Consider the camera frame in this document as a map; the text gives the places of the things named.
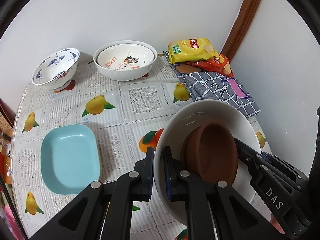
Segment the light blue dish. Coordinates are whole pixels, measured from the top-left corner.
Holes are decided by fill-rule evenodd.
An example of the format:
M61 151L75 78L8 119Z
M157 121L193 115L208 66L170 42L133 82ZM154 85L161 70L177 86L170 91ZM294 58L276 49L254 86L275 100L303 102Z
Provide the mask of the light blue dish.
M41 146L41 174L56 194L78 194L100 178L96 138L90 128L72 124L51 130Z

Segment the potato chip bag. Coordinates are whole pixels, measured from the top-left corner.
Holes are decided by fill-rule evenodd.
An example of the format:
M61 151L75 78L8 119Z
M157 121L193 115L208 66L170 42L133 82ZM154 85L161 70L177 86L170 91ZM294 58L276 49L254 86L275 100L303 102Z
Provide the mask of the potato chip bag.
M207 38L173 41L169 43L168 51L171 64L219 57Z
M230 68L229 59L222 54L219 54L219 57L213 56L207 60L188 61L185 64L201 68L205 71L217 72L227 77L235 77Z

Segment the wooden door frame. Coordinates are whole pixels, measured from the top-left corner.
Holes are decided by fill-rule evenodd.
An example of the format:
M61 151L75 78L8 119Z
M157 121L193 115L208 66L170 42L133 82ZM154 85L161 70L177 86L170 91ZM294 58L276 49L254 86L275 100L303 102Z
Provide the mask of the wooden door frame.
M239 15L230 31L221 54L227 56L231 61L240 47L251 22L257 12L261 0L243 0Z

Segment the table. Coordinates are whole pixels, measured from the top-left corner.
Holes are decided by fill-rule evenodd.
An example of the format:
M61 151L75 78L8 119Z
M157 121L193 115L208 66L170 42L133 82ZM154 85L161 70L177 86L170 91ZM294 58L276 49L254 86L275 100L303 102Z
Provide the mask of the table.
M45 135L53 128L83 123L97 139L103 183L115 181L133 170L145 153L140 139L149 131L164 128L170 118L192 102L173 102L173 90L180 83L165 57L158 57L148 76L118 82L102 76L93 62L78 65L72 90L45 91L32 84L25 89L14 125L12 138L12 186L18 214L29 236L67 205L75 195L57 195L44 184L41 176L40 149ZM85 104L94 96L104 95L115 106L101 114L82 117ZM24 122L34 112L39 126L23 132ZM255 117L249 122L264 136ZM262 150L271 153L266 142ZM26 213L27 192L32 192L44 214ZM186 228L163 206L155 185L149 202L134 203L130 239L170 239Z

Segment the blue checkered towel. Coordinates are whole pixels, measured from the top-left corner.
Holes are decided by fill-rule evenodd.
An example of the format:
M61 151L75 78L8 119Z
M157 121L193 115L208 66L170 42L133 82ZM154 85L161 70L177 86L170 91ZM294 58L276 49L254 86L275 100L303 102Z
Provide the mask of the blue checkered towel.
M168 52L163 53L169 61ZM260 112L257 103L237 79L225 77L217 72L180 73L176 65L170 65L184 83L193 101L220 100L238 109L247 118Z

